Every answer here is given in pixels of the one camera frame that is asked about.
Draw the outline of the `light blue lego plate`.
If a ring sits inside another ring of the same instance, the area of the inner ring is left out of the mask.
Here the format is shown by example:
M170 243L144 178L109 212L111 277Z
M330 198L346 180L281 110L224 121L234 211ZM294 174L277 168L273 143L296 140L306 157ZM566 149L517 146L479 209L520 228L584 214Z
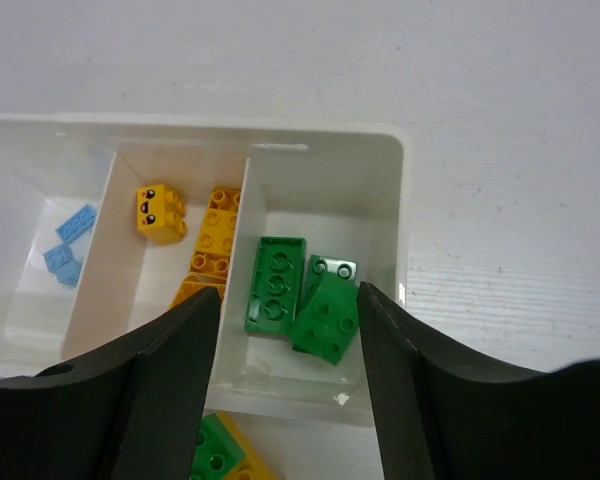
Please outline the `light blue lego plate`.
M69 219L59 225L56 228L56 233L63 244L70 245L94 226L96 217L96 209L89 204L85 204Z
M54 274L57 281L65 286L76 287L82 270L78 261L65 244L57 245L43 253L47 270Z

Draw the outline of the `yellow black striped lego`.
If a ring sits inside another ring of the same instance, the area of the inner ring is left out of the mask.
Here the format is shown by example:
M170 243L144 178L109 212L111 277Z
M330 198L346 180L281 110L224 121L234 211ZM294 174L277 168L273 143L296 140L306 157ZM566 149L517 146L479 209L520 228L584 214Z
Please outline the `yellow black striped lego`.
M189 271L224 283L228 276L237 217L239 189L215 187L209 197Z

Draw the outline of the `green curved lego brick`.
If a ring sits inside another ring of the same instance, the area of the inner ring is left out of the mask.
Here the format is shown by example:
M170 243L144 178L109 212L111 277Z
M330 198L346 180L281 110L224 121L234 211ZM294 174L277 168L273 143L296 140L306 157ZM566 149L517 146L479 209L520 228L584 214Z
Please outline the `green curved lego brick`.
M353 282L324 273L290 329L293 348L338 365L359 329L357 296Z

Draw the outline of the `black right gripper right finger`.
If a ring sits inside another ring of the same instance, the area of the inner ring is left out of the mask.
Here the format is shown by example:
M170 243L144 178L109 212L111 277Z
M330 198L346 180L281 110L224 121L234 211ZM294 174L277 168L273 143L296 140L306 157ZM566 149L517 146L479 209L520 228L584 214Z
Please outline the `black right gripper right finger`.
M378 288L358 293L388 479L600 479L600 359L545 373L480 353Z

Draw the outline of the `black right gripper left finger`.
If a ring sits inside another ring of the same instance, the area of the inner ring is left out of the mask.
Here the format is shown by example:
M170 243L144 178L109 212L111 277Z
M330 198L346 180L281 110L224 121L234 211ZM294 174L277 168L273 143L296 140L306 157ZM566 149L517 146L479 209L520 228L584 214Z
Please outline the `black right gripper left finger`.
M215 355L217 290L35 376L0 379L0 479L186 479Z

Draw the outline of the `small green lego brick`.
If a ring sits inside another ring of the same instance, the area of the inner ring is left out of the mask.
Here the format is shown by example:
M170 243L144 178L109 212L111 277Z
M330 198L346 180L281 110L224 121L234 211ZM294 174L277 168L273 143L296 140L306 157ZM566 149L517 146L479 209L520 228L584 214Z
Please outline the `small green lego brick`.
M350 260L312 254L309 257L304 278L302 303L306 303L311 298L315 287L319 284L325 273L333 273L341 279L354 281L357 273L357 263Z

